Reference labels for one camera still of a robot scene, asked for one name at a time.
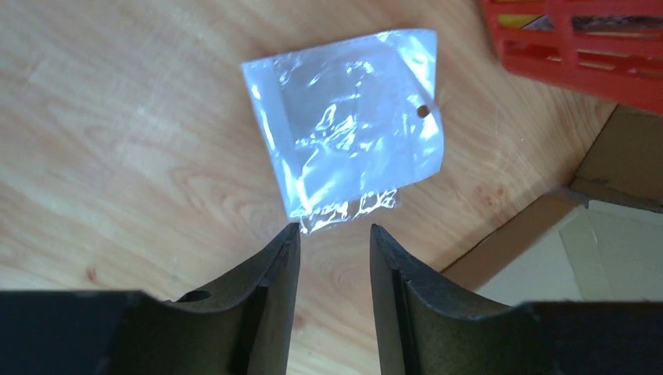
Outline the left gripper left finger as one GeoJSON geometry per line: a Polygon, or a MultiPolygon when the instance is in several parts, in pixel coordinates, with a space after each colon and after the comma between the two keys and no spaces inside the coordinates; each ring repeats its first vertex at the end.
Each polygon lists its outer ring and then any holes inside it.
{"type": "Polygon", "coordinates": [[[299,225],[178,300],[144,291],[3,291],[4,374],[283,374],[299,225]]]}

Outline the small cardboard sheet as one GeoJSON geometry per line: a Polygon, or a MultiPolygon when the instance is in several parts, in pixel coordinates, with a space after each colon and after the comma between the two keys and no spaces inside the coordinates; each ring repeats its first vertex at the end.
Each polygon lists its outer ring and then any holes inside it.
{"type": "Polygon", "coordinates": [[[661,300],[661,116],[618,106],[569,186],[540,196],[444,275],[505,305],[661,300]]]}

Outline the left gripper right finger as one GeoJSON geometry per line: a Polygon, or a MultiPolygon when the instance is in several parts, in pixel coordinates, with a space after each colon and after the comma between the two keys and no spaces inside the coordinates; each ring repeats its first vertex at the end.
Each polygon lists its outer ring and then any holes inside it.
{"type": "Polygon", "coordinates": [[[508,306],[454,283],[384,227],[370,230],[383,374],[659,374],[660,302],[508,306]]]}

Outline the clear plastic packet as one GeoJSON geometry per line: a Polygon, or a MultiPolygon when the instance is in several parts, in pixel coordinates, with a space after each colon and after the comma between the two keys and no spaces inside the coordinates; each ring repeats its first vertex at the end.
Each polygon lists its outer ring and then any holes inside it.
{"type": "Polygon", "coordinates": [[[242,64],[286,216],[311,233],[399,205],[437,174],[438,34],[382,31],[242,64]]]}

